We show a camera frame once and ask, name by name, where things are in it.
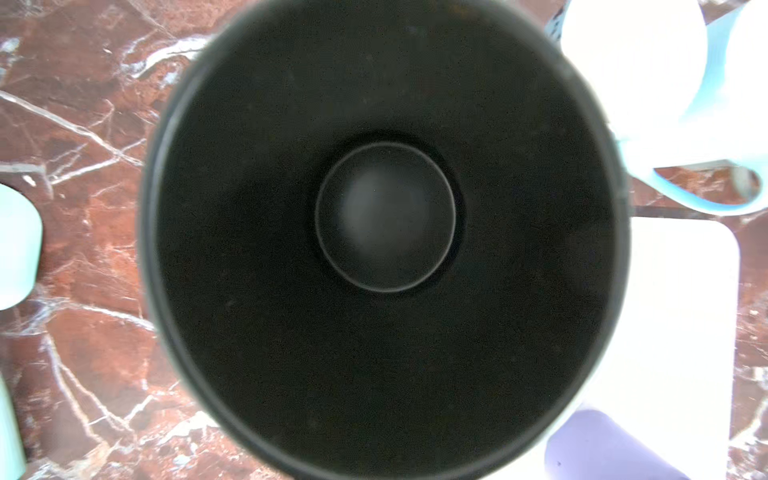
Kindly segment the teal blue mug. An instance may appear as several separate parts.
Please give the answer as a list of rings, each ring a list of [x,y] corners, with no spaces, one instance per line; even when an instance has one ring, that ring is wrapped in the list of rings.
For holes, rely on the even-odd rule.
[[[696,1],[567,1],[547,35],[595,93],[628,173],[715,216],[767,206],[767,5],[707,22]],[[704,199],[669,167],[737,171],[740,204]]]

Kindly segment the purple ceramic mug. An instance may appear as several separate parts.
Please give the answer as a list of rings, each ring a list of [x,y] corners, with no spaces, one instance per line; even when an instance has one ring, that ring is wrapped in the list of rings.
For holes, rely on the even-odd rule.
[[[663,460],[608,415],[575,412],[547,442],[545,471],[561,480],[682,480]]]

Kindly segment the black ceramic mug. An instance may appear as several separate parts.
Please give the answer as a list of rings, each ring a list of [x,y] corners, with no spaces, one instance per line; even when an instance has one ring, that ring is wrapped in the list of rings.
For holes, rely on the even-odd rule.
[[[260,1],[147,154],[147,304],[185,386],[297,479],[479,479],[616,329],[627,176],[586,82],[500,1]]]

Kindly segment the light blue toy shovel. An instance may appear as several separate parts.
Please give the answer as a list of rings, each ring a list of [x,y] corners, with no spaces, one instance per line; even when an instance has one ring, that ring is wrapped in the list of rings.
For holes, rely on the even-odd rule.
[[[8,310],[33,290],[40,256],[42,221],[34,205],[11,187],[1,187],[1,309]],[[19,479],[26,457],[13,402],[1,383],[1,477]]]

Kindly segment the lavender plastic tray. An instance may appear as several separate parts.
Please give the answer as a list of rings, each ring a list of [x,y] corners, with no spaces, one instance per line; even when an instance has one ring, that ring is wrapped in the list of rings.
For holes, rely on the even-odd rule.
[[[739,269],[737,240],[718,222],[634,218],[622,314],[571,416],[600,411],[685,479],[723,478]],[[497,477],[551,479],[550,437]]]

